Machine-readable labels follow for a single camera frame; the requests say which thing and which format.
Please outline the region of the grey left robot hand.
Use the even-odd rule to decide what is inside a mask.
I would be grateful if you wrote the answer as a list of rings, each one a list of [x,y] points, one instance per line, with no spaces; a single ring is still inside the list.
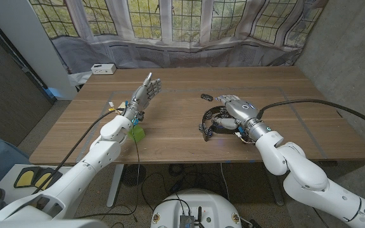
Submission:
[[[162,82],[160,79],[151,79],[150,72],[145,78],[143,85],[139,86],[133,93],[131,101],[125,108],[123,116],[129,120],[134,119],[142,113],[149,105],[150,101],[161,91]]]

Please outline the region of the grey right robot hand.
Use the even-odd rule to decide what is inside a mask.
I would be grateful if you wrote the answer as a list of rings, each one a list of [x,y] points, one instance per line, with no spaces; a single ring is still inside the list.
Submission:
[[[236,95],[221,95],[216,97],[226,108],[232,118],[215,118],[215,122],[222,125],[224,128],[234,130],[241,127],[245,131],[249,131],[251,125],[248,125],[249,120],[256,118],[258,111],[254,105],[240,99]]]

